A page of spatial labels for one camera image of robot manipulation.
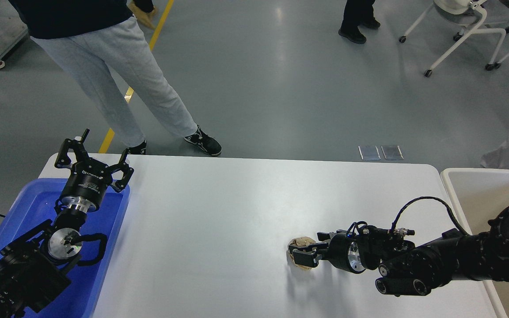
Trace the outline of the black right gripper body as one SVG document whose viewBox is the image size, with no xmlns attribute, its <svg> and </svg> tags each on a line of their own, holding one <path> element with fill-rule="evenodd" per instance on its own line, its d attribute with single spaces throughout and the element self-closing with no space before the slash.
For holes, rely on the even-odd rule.
<svg viewBox="0 0 509 318">
<path fill-rule="evenodd" d="M 346 232 L 329 233 L 330 240 L 325 260 L 337 269 L 360 274 L 365 271 L 361 262 L 359 247 L 356 240 Z"/>
</svg>

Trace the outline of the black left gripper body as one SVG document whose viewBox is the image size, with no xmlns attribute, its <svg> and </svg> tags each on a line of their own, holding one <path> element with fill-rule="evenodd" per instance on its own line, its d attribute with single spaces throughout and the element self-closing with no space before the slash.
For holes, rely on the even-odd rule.
<svg viewBox="0 0 509 318">
<path fill-rule="evenodd" d="M 59 201 L 64 205 L 85 201 L 84 212 L 99 210 L 110 183 L 110 177 L 105 176 L 106 168 L 107 164 L 100 161 L 73 164 Z"/>
</svg>

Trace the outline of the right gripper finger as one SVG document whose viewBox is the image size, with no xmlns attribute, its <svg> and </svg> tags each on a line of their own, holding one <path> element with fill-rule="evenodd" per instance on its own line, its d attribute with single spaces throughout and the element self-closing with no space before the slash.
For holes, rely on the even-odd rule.
<svg viewBox="0 0 509 318">
<path fill-rule="evenodd" d="M 335 232 L 318 232 L 317 233 L 318 240 L 320 242 L 327 243 L 347 243 L 348 237 L 347 232 L 345 230 L 337 230 Z"/>
<path fill-rule="evenodd" d="M 302 251 L 299 248 L 291 250 L 293 263 L 298 266 L 305 266 L 308 268 L 316 268 L 319 266 L 319 261 L 323 259 L 327 253 L 325 248 L 317 248 L 312 251 Z"/>
</svg>

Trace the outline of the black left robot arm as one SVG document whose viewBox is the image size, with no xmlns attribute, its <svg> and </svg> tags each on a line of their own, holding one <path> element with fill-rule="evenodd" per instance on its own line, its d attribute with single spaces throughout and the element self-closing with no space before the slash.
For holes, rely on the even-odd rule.
<svg viewBox="0 0 509 318">
<path fill-rule="evenodd" d="M 40 312 L 71 284 L 75 266 L 92 266 L 106 254 L 108 235 L 81 234 L 87 215 L 101 207 L 108 188 L 126 189 L 133 168 L 126 148 L 119 162 L 107 165 L 89 156 L 84 141 L 65 139 L 55 167 L 68 169 L 69 178 L 55 202 L 54 220 L 45 220 L 0 250 L 0 318 L 22 318 L 28 307 Z"/>
</svg>

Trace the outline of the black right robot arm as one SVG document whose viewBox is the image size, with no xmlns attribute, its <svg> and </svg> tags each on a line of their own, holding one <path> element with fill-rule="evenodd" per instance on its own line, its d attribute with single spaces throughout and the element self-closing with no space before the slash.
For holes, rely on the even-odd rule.
<svg viewBox="0 0 509 318">
<path fill-rule="evenodd" d="M 288 245 L 294 264 L 315 268 L 319 261 L 360 274 L 379 270 L 376 289 L 384 295 L 426 296 L 453 280 L 509 282 L 509 206 L 489 220 L 489 231 L 468 234 L 448 204 L 453 229 L 416 246 L 406 240 L 414 230 L 398 229 L 400 209 L 389 229 L 354 222 L 347 230 L 318 233 L 318 241 L 296 238 Z"/>
</svg>

